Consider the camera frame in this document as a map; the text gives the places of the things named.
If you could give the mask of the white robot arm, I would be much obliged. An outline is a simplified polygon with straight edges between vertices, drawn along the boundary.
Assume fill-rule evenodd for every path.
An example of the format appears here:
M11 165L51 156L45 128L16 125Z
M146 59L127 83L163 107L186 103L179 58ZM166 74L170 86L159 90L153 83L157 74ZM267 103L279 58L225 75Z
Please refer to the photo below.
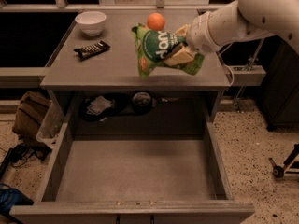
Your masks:
M165 58L169 66L207 56L234 42L277 35L299 53L299 0L235 0L197 16L186 26L185 43Z

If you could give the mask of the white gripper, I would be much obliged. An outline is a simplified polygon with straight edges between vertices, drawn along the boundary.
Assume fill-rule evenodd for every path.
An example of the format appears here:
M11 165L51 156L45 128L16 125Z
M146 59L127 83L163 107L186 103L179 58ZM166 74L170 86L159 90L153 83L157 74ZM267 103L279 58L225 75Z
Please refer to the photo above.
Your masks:
M175 66L191 62L197 52L206 56L219 51L231 42L229 28L228 17L223 12L208 11L196 17L191 24L185 24L174 32L174 35L186 36L189 46L178 44L165 56L163 62Z

